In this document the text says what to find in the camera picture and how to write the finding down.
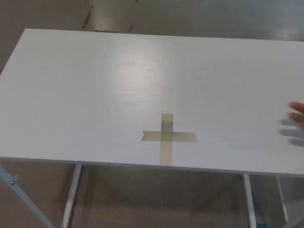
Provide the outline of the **person's bare hand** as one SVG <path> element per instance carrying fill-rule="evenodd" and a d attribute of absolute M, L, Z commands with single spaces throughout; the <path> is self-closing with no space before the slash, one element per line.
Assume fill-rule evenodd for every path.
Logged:
<path fill-rule="evenodd" d="M 289 118 L 301 127 L 304 127 L 304 104 L 300 102 L 290 102 L 288 106 L 293 109 L 293 111 L 288 114 Z"/>

